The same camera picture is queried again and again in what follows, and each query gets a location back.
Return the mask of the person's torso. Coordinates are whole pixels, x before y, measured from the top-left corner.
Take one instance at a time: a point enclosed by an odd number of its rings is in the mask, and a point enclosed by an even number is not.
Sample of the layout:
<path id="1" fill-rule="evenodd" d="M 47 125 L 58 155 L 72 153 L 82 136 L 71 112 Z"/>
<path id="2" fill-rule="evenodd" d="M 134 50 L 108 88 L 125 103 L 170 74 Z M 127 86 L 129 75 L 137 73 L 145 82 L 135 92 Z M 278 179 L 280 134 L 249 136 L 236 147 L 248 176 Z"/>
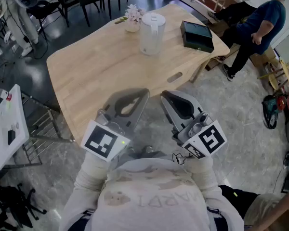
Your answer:
<path id="1" fill-rule="evenodd" d="M 244 222 L 223 195 L 205 198 L 184 165 L 127 157 L 99 194 L 73 190 L 59 231 L 244 231 Z"/>

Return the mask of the white plastic jug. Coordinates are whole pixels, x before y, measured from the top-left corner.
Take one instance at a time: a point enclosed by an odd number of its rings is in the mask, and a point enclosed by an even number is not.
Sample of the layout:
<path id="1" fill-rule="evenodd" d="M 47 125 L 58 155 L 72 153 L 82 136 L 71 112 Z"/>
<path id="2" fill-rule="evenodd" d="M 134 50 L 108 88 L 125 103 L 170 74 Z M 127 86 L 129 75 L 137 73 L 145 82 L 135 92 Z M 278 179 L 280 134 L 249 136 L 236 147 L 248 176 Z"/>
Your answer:
<path id="1" fill-rule="evenodd" d="M 140 26 L 140 51 L 146 55 L 158 54 L 161 50 L 166 19 L 158 13 L 145 13 Z"/>

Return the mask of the red label plastic bottle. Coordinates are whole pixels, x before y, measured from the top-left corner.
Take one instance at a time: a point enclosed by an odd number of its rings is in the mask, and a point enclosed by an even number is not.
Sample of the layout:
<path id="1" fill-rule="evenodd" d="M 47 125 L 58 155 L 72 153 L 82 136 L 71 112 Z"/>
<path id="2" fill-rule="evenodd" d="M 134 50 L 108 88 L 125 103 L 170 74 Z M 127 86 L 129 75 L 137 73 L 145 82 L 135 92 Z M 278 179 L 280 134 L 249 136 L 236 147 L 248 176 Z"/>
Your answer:
<path id="1" fill-rule="evenodd" d="M 2 98 L 3 100 L 10 101 L 12 99 L 12 94 L 0 88 L 0 98 Z"/>

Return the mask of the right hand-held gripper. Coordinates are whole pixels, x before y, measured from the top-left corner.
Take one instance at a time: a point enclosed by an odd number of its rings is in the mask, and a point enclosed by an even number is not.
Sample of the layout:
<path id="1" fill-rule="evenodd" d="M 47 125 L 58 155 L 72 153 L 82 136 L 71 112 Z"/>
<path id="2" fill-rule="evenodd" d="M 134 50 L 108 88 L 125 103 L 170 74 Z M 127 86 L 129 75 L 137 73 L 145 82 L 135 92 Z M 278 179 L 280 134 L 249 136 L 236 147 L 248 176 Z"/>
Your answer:
<path id="1" fill-rule="evenodd" d="M 163 91 L 163 110 L 176 129 L 173 139 L 197 159 L 209 157 L 227 143 L 217 120 L 212 120 L 193 96 L 182 91 Z"/>

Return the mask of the green power tool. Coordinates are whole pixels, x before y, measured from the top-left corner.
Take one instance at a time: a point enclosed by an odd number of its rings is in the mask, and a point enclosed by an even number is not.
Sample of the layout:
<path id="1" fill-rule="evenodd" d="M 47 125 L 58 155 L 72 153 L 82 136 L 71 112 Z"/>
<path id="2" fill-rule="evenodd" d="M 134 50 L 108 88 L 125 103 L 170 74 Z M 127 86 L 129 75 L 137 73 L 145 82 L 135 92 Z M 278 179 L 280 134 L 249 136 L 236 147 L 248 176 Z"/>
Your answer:
<path id="1" fill-rule="evenodd" d="M 266 126 L 269 129 L 275 129 L 278 114 L 281 113 L 287 105 L 286 97 L 284 95 L 268 95 L 263 99 L 262 105 Z"/>

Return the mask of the black swivel chair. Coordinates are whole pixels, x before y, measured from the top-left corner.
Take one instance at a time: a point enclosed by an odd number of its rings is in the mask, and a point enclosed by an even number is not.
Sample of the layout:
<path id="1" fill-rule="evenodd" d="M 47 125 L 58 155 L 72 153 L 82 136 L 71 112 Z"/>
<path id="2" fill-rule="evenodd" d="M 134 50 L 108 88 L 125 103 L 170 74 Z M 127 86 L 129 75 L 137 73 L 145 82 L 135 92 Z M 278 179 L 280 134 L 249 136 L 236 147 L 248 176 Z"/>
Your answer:
<path id="1" fill-rule="evenodd" d="M 32 195 L 36 189 L 32 188 L 25 194 L 21 189 L 22 186 L 21 183 L 16 187 L 0 186 L 0 231 L 18 231 L 24 226 L 32 228 L 29 215 L 34 220 L 39 220 L 35 212 L 47 214 L 47 210 L 32 204 Z"/>

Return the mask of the white side table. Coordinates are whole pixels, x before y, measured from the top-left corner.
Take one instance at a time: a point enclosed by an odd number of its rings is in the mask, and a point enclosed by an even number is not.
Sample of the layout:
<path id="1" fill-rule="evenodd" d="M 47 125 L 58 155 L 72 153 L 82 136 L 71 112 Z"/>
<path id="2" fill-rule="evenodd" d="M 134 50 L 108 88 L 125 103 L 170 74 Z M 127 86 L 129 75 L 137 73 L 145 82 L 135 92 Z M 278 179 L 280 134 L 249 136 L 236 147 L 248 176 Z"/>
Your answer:
<path id="1" fill-rule="evenodd" d="M 0 170 L 10 162 L 14 153 L 29 139 L 20 86 L 15 84 L 9 93 L 12 94 L 12 99 L 0 102 Z M 8 145 L 8 130 L 11 125 L 15 125 L 16 137 Z"/>

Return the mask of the black power adapter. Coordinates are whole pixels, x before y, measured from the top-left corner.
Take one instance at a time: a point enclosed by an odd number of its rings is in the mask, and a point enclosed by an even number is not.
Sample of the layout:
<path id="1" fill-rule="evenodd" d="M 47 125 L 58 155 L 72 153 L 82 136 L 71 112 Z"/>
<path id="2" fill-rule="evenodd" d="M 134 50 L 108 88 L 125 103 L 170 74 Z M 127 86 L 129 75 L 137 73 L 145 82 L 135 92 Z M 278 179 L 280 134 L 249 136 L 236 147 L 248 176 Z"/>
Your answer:
<path id="1" fill-rule="evenodd" d="M 11 125 L 11 128 L 8 130 L 8 145 L 10 145 L 16 137 L 15 125 Z"/>

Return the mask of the dark green open box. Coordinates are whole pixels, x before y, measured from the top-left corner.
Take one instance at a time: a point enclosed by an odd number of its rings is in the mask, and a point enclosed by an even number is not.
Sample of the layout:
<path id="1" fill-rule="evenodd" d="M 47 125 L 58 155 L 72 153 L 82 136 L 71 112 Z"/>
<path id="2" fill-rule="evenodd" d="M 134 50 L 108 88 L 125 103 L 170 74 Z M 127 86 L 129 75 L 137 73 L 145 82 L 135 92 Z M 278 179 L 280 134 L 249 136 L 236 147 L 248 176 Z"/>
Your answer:
<path id="1" fill-rule="evenodd" d="M 182 21 L 180 30 L 184 47 L 208 53 L 214 51 L 212 33 L 207 26 Z"/>

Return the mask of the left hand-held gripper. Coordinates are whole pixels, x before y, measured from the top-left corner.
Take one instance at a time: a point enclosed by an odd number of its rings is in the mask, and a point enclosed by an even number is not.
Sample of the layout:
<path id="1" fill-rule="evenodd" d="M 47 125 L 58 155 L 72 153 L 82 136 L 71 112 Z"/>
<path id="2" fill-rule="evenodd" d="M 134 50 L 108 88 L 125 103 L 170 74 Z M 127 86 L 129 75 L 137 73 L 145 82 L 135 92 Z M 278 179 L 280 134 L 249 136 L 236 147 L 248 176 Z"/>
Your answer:
<path id="1" fill-rule="evenodd" d="M 147 88 L 131 88 L 113 93 L 90 120 L 81 148 L 110 162 L 131 142 L 133 131 L 150 97 Z"/>

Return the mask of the yellow wooden stool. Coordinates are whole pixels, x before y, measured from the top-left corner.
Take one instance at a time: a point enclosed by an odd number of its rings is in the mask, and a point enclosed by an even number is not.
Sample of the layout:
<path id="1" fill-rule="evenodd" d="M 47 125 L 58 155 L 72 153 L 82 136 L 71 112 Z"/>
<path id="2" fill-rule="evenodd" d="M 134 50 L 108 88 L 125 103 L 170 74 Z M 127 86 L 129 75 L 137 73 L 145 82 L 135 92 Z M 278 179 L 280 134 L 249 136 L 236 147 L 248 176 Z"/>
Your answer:
<path id="1" fill-rule="evenodd" d="M 258 77 L 258 79 L 267 79 L 275 92 L 289 84 L 289 63 L 286 63 L 282 58 L 272 59 L 264 64 L 266 74 Z"/>

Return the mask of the pink artificial flower bunch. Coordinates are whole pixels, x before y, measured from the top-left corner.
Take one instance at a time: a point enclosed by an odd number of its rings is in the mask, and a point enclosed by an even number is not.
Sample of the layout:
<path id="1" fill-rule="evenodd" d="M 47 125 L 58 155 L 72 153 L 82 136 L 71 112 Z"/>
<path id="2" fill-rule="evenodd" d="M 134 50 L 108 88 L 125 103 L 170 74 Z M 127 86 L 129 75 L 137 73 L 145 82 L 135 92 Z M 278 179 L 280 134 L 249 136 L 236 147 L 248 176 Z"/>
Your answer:
<path id="1" fill-rule="evenodd" d="M 127 6 L 127 9 L 125 11 L 125 14 L 119 18 L 115 24 L 120 24 L 123 22 L 127 22 L 133 25 L 140 24 L 140 21 L 142 19 L 142 16 L 146 13 L 145 9 L 138 8 L 134 4 L 130 4 Z"/>

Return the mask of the grey metal frame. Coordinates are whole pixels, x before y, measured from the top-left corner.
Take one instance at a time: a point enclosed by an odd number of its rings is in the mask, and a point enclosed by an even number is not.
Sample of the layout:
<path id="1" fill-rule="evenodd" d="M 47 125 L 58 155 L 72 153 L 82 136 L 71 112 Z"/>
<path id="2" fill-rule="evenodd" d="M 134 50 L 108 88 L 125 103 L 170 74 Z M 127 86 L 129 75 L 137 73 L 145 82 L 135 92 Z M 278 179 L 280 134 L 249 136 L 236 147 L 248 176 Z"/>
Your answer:
<path id="1" fill-rule="evenodd" d="M 23 108 L 27 103 L 38 108 L 26 117 L 29 139 L 23 143 L 22 149 L 27 161 L 20 164 L 20 167 L 41 166 L 40 156 L 44 152 L 60 143 L 74 143 L 75 139 L 62 136 L 55 120 L 60 115 L 59 109 L 41 103 L 24 91 L 21 91 L 21 99 Z"/>

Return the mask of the clear glass vase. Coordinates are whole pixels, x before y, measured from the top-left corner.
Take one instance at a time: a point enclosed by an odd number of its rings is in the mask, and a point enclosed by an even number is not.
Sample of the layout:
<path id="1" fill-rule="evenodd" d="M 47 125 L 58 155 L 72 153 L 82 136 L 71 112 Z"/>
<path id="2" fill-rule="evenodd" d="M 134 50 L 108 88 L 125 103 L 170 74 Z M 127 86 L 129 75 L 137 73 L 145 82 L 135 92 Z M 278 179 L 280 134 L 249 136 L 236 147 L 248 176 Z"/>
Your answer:
<path id="1" fill-rule="evenodd" d="M 140 23 L 139 22 L 133 22 L 133 21 L 125 21 L 124 22 L 124 28 L 127 32 L 137 32 L 140 29 Z"/>

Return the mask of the person's left forearm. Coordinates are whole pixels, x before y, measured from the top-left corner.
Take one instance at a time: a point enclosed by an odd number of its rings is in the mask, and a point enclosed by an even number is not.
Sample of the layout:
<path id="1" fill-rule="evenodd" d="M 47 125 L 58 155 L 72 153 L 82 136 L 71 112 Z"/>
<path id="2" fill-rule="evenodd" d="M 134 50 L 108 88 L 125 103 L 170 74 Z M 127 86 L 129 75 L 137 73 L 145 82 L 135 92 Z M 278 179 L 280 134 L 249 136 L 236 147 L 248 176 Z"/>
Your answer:
<path id="1" fill-rule="evenodd" d="M 74 190 L 100 193 L 107 180 L 109 163 L 86 152 L 80 171 L 76 177 Z"/>

